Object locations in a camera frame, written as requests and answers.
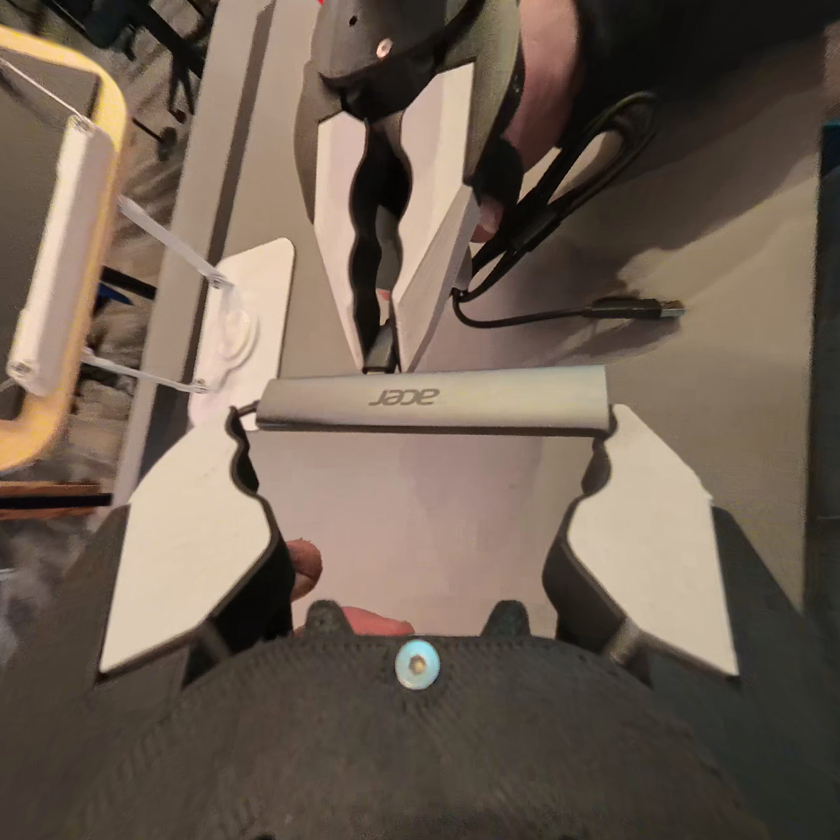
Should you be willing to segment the wooden beam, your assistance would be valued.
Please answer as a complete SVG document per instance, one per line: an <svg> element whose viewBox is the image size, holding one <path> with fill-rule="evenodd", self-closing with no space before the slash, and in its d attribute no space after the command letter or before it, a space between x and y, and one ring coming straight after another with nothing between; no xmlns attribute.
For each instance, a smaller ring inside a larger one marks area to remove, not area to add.
<svg viewBox="0 0 840 840"><path fill-rule="evenodd" d="M67 508L106 508L112 495L97 482L58 482L54 480L3 480L1 509L47 510Z"/></svg>

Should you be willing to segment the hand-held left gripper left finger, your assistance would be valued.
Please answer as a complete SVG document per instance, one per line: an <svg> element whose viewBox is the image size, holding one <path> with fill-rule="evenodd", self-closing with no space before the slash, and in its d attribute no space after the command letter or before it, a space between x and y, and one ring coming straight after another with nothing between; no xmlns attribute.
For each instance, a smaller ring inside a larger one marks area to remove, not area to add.
<svg viewBox="0 0 840 840"><path fill-rule="evenodd" d="M174 445L129 499L99 672L183 645L219 660L287 636L291 589L241 411L224 411Z"/></svg>

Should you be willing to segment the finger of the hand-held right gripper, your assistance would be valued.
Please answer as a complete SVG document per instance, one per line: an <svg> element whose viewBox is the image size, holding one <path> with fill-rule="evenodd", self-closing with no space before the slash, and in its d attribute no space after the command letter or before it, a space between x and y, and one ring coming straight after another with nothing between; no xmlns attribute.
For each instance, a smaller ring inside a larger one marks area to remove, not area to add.
<svg viewBox="0 0 840 840"><path fill-rule="evenodd" d="M464 182L474 68L437 75L404 111L400 141L411 192L398 225L402 248L394 327L402 373L413 372L455 285L478 218Z"/></svg>
<svg viewBox="0 0 840 840"><path fill-rule="evenodd" d="M388 370L388 327L382 325L377 279L382 244L375 197L380 152L369 159L368 129L353 116L318 126L313 226L343 335L360 371Z"/></svg>

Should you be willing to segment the person's right forearm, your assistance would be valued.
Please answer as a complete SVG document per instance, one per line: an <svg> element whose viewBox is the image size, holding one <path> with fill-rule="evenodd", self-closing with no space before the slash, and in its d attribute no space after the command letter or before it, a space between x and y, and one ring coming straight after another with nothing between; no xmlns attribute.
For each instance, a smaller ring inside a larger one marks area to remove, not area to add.
<svg viewBox="0 0 840 840"><path fill-rule="evenodd" d="M838 1L575 2L581 100L705 81L746 59L823 32Z"/></svg>

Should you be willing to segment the white stand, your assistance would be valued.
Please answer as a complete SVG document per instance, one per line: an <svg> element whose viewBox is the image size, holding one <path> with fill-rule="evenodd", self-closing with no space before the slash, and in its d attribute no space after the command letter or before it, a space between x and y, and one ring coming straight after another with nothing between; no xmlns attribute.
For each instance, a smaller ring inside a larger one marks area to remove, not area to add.
<svg viewBox="0 0 840 840"><path fill-rule="evenodd" d="M35 266L5 363L10 382L40 401L66 392L62 379L81 363L189 394L191 427L223 411L257 401L276 375L284 339L295 248L277 238L211 266L140 205L116 196L107 175L117 148L99 122L54 93L17 61L2 58L2 80L27 105L50 101L59 109L61 141L56 180ZM74 336L77 304L93 271L99 228L118 210L135 226L184 259L208 289L193 379L189 383L131 371L97 357Z"/></svg>

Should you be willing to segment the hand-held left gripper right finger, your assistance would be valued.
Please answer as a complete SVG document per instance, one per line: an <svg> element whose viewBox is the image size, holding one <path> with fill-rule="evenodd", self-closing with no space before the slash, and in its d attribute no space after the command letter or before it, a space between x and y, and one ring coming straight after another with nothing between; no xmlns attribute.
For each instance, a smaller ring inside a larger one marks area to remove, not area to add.
<svg viewBox="0 0 840 840"><path fill-rule="evenodd" d="M739 675L711 495L625 405L612 407L545 562L561 637L621 666L664 653Z"/></svg>

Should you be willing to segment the person's left hand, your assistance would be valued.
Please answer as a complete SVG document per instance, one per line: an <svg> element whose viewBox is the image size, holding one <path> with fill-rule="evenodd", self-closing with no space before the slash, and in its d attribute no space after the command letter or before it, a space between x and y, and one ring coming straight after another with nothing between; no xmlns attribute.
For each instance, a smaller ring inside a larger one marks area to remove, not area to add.
<svg viewBox="0 0 840 840"><path fill-rule="evenodd" d="M317 585L322 574L322 555L310 541L295 539L287 542L287 551L295 582L291 589L292 602L309 595ZM382 616L355 606L340 608L344 619L353 632L365 636L408 636L414 635L414 627L406 621Z"/></svg>

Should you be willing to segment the grey usb hub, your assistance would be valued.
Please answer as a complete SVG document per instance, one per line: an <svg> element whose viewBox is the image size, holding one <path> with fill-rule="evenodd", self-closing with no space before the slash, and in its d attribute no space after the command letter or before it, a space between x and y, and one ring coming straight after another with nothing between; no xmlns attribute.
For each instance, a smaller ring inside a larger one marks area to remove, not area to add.
<svg viewBox="0 0 840 840"><path fill-rule="evenodd" d="M602 366L276 379L262 431L599 437L613 420Z"/></svg>

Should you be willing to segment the dark board with wooden rim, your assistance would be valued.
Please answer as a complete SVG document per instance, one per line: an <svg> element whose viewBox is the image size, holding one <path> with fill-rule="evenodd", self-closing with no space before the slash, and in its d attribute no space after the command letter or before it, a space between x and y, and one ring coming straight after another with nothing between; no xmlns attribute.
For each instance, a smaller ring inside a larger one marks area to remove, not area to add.
<svg viewBox="0 0 840 840"><path fill-rule="evenodd" d="M118 84L68 47L2 26L2 474L63 428L110 247L130 133Z"/></svg>

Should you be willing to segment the person's right hand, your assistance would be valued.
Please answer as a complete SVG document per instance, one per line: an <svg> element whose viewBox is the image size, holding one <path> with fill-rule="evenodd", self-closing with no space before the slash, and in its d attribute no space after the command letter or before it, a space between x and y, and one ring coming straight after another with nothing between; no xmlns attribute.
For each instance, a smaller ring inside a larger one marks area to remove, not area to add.
<svg viewBox="0 0 840 840"><path fill-rule="evenodd" d="M525 78L505 132L528 173L562 139L584 78L581 20L572 1L521 1Z"/></svg>

